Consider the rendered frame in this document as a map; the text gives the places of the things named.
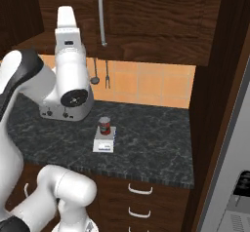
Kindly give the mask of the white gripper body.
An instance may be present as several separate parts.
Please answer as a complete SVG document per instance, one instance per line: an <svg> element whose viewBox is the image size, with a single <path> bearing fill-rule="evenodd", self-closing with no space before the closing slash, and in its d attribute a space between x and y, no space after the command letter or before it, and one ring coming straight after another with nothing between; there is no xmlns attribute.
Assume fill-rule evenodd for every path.
<svg viewBox="0 0 250 232"><path fill-rule="evenodd" d="M76 27L76 19L71 6L58 8L57 28Z"/></svg>

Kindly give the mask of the dark wood open cabinet door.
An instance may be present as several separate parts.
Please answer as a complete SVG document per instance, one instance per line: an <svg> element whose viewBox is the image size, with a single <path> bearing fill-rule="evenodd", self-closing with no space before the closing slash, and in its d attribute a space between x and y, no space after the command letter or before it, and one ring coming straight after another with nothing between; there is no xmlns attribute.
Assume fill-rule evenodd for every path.
<svg viewBox="0 0 250 232"><path fill-rule="evenodd" d="M0 0L0 53L43 31L38 0Z"/></svg>

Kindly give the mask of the red canned food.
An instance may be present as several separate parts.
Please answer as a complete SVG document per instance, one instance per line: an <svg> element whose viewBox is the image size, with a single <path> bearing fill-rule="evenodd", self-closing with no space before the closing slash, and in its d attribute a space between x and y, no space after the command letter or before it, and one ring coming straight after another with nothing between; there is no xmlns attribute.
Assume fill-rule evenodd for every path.
<svg viewBox="0 0 250 232"><path fill-rule="evenodd" d="M102 135L110 134L110 118L101 117L99 120L100 132Z"/></svg>

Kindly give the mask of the white digital scale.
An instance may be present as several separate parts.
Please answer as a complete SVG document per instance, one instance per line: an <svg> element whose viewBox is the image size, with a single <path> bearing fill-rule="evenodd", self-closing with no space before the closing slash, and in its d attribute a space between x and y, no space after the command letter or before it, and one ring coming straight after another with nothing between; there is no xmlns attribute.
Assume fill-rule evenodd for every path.
<svg viewBox="0 0 250 232"><path fill-rule="evenodd" d="M94 138L93 151L97 153L113 153L115 139L116 139L115 127L110 128L109 135L102 135L100 128L97 128Z"/></svg>

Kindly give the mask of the grey hanging ladle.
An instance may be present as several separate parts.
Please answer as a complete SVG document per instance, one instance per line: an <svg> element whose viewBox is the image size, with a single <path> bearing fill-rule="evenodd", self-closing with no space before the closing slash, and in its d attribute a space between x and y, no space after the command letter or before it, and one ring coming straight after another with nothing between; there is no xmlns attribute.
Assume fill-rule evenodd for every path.
<svg viewBox="0 0 250 232"><path fill-rule="evenodd" d="M94 58L94 69L97 69L97 59ZM91 83L93 85L98 85L100 83L100 78L98 77L98 71L95 71L95 76L91 78Z"/></svg>

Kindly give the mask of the grey hanging fork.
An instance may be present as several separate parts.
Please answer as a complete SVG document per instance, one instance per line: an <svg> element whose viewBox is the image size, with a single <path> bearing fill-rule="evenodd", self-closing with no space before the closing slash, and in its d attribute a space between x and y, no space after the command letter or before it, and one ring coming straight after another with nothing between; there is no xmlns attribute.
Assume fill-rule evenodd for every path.
<svg viewBox="0 0 250 232"><path fill-rule="evenodd" d="M109 79L109 71L108 71L108 60L105 61L105 88L110 89L110 79Z"/></svg>

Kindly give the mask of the dark wood tall side panel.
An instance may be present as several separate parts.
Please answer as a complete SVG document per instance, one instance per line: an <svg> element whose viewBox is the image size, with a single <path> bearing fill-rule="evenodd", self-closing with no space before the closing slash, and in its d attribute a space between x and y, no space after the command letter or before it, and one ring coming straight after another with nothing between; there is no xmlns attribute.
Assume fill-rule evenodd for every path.
<svg viewBox="0 0 250 232"><path fill-rule="evenodd" d="M189 123L194 187L182 232L196 232L250 45L250 0L203 0L200 56L196 64Z"/></svg>

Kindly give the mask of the dark wood drawer front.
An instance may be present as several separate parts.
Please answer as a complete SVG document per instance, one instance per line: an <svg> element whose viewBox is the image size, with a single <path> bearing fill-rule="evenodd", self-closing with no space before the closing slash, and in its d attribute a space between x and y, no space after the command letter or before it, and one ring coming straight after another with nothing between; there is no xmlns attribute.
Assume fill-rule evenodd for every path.
<svg viewBox="0 0 250 232"><path fill-rule="evenodd" d="M103 222L100 225L101 232L128 232L128 227L134 226L141 228L145 232L181 232L180 228L171 228L165 226L156 226L156 225L143 225L138 223L128 224L128 223L119 223L119 222Z"/></svg>
<svg viewBox="0 0 250 232"><path fill-rule="evenodd" d="M137 218L128 214L128 207L134 213L146 214L151 211L150 218ZM133 202L115 202L102 201L100 208L106 217L126 217L127 219L141 220L152 224L169 224L170 226L180 226L183 223L184 214L181 210L174 207L159 207L153 204L140 204Z"/></svg>
<svg viewBox="0 0 250 232"><path fill-rule="evenodd" d="M97 175L96 181L102 197L122 197L125 200L142 201L154 204L185 202L188 199L189 190L161 184L129 180L118 177ZM128 190L128 184L139 190L149 190L153 188L150 195L138 195Z"/></svg>

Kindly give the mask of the grey fridge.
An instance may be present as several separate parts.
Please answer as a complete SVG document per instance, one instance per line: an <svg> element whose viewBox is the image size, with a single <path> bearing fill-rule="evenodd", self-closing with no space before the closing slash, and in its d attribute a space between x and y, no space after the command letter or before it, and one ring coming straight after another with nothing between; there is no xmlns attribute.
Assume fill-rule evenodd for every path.
<svg viewBox="0 0 250 232"><path fill-rule="evenodd" d="M250 232L250 57L196 232Z"/></svg>

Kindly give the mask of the dark wood wall cabinet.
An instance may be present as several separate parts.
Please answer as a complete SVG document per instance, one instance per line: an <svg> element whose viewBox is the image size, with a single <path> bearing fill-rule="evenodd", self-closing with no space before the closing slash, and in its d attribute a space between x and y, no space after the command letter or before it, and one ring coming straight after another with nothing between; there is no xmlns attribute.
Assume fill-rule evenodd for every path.
<svg viewBox="0 0 250 232"><path fill-rule="evenodd" d="M40 55L55 53L58 7L71 6L77 26L80 28L81 40L88 57L97 55L97 0L38 0L43 20L44 31L16 45L16 48L33 47Z"/></svg>

